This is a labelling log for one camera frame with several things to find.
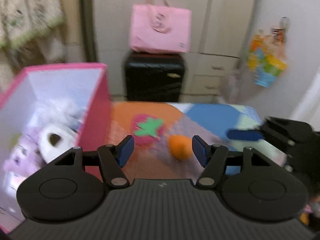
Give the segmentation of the beige wardrobe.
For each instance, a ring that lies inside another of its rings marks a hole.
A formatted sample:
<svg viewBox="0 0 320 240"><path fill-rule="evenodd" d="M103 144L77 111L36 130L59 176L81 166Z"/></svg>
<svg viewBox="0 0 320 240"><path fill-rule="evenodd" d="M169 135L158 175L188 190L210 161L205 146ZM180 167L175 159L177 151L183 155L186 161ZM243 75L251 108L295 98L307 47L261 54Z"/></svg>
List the beige wardrobe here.
<svg viewBox="0 0 320 240"><path fill-rule="evenodd" d="M130 49L179 52L187 65L182 93L217 95L235 67L254 0L93 0L97 54L110 93L124 96L122 62Z"/></svg>

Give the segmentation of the patchwork table cover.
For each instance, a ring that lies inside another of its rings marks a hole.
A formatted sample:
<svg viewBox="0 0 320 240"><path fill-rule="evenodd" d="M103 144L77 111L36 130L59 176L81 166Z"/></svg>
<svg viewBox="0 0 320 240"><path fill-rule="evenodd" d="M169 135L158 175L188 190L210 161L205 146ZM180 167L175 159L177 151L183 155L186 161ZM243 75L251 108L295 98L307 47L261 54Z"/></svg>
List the patchwork table cover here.
<svg viewBox="0 0 320 240"><path fill-rule="evenodd" d="M285 154L266 141L235 141L226 138L229 129L249 129L260 124L256 111L242 105L115 102L112 105L110 131L105 142L118 144L132 133L133 121L143 114L162 119L164 132L149 144L135 144L135 150L123 168L130 181L135 178L196 180L203 168L195 156L185 161L171 156L167 145L171 135L184 135L188 138L199 135L210 145L222 144L237 151L241 151L245 146L252 146L280 166L285 162Z"/></svg>

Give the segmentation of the pink storage box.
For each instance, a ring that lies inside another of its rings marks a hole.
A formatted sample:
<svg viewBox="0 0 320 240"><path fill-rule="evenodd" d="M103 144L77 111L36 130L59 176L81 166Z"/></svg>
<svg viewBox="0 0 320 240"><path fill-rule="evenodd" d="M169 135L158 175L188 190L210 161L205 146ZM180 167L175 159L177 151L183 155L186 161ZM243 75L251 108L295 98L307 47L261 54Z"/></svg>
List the pink storage box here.
<svg viewBox="0 0 320 240"><path fill-rule="evenodd" d="M23 215L16 191L32 172L73 146L95 150L108 135L107 66L62 63L27 67L1 94L1 229Z"/></svg>

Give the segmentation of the pink tote bag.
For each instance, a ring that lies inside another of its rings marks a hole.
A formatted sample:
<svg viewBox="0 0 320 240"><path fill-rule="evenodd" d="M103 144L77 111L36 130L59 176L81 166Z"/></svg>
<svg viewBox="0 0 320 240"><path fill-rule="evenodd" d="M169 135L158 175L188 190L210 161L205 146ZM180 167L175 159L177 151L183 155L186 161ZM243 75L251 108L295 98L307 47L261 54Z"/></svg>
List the pink tote bag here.
<svg viewBox="0 0 320 240"><path fill-rule="evenodd" d="M190 10L171 7L167 0L146 0L144 4L133 5L130 48L151 54L189 52L191 16Z"/></svg>

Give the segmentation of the purple plush toy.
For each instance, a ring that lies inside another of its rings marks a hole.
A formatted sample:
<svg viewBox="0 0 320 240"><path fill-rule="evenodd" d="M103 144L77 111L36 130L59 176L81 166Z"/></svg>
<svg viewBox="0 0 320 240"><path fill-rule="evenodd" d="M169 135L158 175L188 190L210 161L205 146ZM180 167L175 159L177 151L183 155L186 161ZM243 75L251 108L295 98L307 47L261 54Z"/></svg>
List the purple plush toy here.
<svg viewBox="0 0 320 240"><path fill-rule="evenodd" d="M29 127L21 134L10 157L4 161L5 172L14 172L23 177L29 177L45 165L39 148L40 128Z"/></svg>

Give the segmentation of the white door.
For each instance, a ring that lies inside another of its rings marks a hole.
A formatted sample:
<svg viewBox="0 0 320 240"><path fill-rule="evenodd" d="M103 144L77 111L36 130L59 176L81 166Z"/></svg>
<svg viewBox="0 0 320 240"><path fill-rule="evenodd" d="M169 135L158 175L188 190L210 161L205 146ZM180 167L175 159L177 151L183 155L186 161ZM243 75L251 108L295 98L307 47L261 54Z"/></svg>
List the white door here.
<svg viewBox="0 0 320 240"><path fill-rule="evenodd" d="M315 77L300 103L290 115L291 120L306 122L319 131L320 126L320 73Z"/></svg>

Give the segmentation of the black suitcase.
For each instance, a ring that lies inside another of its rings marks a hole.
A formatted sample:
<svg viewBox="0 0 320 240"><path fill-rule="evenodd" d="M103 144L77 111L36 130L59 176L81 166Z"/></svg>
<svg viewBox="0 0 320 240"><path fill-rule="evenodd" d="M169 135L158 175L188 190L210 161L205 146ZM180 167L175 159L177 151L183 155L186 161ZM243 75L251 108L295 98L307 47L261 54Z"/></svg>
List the black suitcase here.
<svg viewBox="0 0 320 240"><path fill-rule="evenodd" d="M185 74L180 54L132 51L123 63L126 99L146 102L178 102Z"/></svg>

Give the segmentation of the orange soft ball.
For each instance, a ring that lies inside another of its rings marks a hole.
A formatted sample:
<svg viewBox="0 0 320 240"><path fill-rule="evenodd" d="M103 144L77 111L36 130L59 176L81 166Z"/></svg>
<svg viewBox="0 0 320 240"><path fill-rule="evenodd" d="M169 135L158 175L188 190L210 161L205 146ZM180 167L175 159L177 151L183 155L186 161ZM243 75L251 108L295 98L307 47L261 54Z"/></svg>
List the orange soft ball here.
<svg viewBox="0 0 320 240"><path fill-rule="evenodd" d="M168 148L170 154L179 161L188 160L193 154L192 139L181 134L168 137Z"/></svg>

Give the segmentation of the colourful hanging gift bag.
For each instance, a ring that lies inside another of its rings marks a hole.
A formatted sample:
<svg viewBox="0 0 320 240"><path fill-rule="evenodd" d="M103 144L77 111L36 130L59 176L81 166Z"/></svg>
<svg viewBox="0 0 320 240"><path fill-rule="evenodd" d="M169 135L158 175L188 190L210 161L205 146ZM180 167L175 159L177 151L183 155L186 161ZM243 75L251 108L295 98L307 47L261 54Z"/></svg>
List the colourful hanging gift bag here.
<svg viewBox="0 0 320 240"><path fill-rule="evenodd" d="M253 35L247 54L247 66L256 85L270 87L287 68L285 45L289 27L289 18L282 17L269 33L260 29Z"/></svg>

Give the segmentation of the white tissue pack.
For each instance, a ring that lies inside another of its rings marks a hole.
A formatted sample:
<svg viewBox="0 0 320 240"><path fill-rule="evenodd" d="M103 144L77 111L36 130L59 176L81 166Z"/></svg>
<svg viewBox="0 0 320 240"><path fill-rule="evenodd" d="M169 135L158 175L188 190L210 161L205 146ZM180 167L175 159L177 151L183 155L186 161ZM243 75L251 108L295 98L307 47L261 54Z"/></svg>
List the white tissue pack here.
<svg viewBox="0 0 320 240"><path fill-rule="evenodd" d="M20 184L26 180L26 177L14 172L6 172L4 177L3 189L10 197L16 197L16 192Z"/></svg>

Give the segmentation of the white fluffy plush toy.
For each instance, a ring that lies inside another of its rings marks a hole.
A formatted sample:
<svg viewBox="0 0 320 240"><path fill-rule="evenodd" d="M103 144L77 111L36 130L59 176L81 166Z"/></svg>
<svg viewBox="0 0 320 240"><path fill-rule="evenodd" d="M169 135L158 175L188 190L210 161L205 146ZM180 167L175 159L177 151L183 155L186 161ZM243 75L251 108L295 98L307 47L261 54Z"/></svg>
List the white fluffy plush toy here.
<svg viewBox="0 0 320 240"><path fill-rule="evenodd" d="M40 128L39 148L46 163L74 147L85 109L69 98L38 101L31 127Z"/></svg>

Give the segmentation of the strawberry soft pad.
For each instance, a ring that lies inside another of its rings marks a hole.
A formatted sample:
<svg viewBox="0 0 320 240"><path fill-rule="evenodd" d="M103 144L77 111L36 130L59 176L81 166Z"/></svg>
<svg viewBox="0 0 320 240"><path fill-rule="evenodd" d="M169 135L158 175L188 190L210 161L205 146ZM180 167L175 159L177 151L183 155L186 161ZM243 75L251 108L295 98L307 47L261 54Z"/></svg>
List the strawberry soft pad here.
<svg viewBox="0 0 320 240"><path fill-rule="evenodd" d="M161 138L165 131L163 119L148 114L137 114L131 120L131 135L137 145L149 145Z"/></svg>

